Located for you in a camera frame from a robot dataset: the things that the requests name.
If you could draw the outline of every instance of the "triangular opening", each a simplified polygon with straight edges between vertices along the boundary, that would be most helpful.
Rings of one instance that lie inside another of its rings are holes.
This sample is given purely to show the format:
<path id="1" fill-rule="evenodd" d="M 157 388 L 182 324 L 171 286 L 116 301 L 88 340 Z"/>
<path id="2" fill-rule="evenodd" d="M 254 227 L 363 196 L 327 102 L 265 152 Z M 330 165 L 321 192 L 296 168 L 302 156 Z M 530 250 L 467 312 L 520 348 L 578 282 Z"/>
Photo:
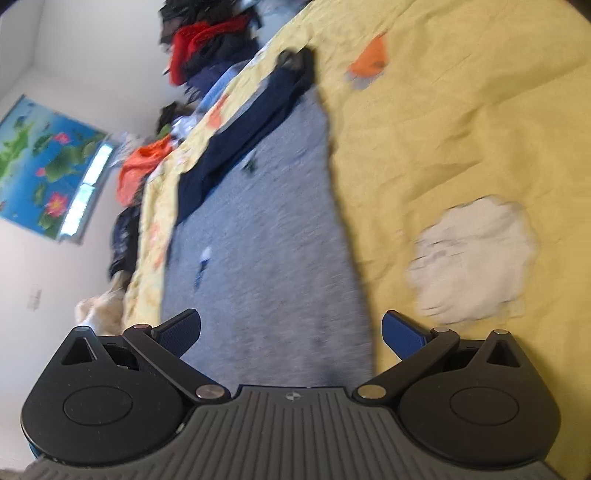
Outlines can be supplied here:
<path id="1" fill-rule="evenodd" d="M 511 351 L 507 342 L 497 342 L 492 351 L 487 363 L 495 365 L 503 365 L 504 367 L 519 367 L 519 361 Z"/>
<path id="2" fill-rule="evenodd" d="M 115 362 L 115 365 L 127 368 L 128 370 L 139 370 L 136 357 L 127 348 L 117 346 L 113 343 L 107 343 L 103 347 L 105 347 L 105 350 Z"/>
<path id="3" fill-rule="evenodd" d="M 62 365 L 77 365 L 92 362 L 95 359 L 85 338 L 77 338 L 74 345 L 61 362 Z"/>

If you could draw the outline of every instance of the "red clothing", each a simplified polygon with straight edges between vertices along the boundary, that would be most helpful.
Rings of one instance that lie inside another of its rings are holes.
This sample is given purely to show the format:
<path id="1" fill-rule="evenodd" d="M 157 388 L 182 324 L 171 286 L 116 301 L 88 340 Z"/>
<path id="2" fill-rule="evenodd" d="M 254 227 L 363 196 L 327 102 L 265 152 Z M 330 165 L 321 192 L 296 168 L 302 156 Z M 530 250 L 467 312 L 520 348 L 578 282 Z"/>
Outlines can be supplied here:
<path id="1" fill-rule="evenodd" d="M 117 186 L 117 200 L 121 205 L 127 207 L 131 204 L 142 179 L 152 173 L 172 152 L 170 140 L 170 135 L 167 135 L 153 144 L 139 147 L 125 160 L 119 172 Z"/>
<path id="2" fill-rule="evenodd" d="M 246 29 L 250 15 L 238 15 L 227 22 L 209 25 L 207 22 L 197 22 L 193 25 L 181 27 L 174 34 L 173 57 L 170 60 L 170 81 L 174 85 L 182 85 L 184 78 L 182 66 L 191 56 L 216 35 L 222 33 L 241 32 Z"/>

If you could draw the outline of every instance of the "bright window light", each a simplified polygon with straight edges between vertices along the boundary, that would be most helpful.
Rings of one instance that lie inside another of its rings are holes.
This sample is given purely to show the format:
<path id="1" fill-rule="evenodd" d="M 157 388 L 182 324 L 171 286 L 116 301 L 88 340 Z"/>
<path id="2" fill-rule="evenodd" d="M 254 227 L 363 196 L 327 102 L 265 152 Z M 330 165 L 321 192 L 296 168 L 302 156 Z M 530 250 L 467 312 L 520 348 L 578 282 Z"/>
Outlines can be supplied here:
<path id="1" fill-rule="evenodd" d="M 78 187 L 74 200 L 72 200 L 66 219 L 61 226 L 60 236 L 74 237 L 79 233 L 81 225 L 85 222 L 85 212 L 90 199 L 96 191 L 95 184 L 103 173 L 114 149 L 115 147 L 112 145 L 103 144 L 97 150 L 80 187 Z"/>
<path id="2" fill-rule="evenodd" d="M 90 197 L 92 197 L 92 193 L 95 191 L 94 187 L 90 185 L 81 185 L 74 197 L 74 201 L 72 201 L 72 205 L 68 210 L 68 214 L 66 215 L 66 220 L 64 220 L 64 224 L 61 226 L 60 233 L 62 235 L 74 235 L 78 229 L 80 228 L 80 223 L 82 221 L 82 217 L 84 216 L 84 212 L 86 210 L 86 206 L 90 201 Z"/>
<path id="3" fill-rule="evenodd" d="M 90 164 L 90 167 L 88 167 L 88 170 L 86 171 L 86 175 L 84 175 L 82 183 L 86 183 L 87 185 L 94 185 L 96 183 L 105 168 L 112 151 L 113 147 L 109 144 L 104 144 L 99 148 L 99 151 L 92 160 L 92 164 Z"/>

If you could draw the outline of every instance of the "white wall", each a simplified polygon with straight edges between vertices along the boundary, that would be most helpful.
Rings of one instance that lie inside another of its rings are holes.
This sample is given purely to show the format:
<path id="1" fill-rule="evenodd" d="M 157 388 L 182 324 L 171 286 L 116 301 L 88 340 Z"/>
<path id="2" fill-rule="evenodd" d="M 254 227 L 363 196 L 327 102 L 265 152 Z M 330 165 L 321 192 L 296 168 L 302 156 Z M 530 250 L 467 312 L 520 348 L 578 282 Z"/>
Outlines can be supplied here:
<path id="1" fill-rule="evenodd" d="M 145 106 L 32 69 L 0 100 L 4 116 L 19 96 L 109 132 L 153 129 Z M 0 468 L 23 468 L 32 456 L 21 433 L 22 402 L 73 326 L 75 304 L 104 292 L 110 236 L 122 210 L 109 179 L 82 246 L 58 244 L 0 219 Z M 36 312 L 27 310 L 40 288 Z"/>
<path id="2" fill-rule="evenodd" d="M 20 0 L 0 18 L 0 98 L 33 64 L 44 0 Z"/>
<path id="3" fill-rule="evenodd" d="M 153 108 L 180 98 L 162 71 L 163 0 L 47 0 L 35 64 Z"/>

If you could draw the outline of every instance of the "lotus painting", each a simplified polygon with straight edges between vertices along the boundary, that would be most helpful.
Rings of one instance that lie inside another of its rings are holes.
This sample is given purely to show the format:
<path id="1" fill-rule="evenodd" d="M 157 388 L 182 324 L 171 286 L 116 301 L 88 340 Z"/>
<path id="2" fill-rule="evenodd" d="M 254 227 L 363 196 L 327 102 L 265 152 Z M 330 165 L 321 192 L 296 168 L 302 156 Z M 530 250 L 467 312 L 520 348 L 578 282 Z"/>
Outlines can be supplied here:
<path id="1" fill-rule="evenodd" d="M 21 97 L 0 124 L 0 216 L 57 239 L 104 137 Z"/>

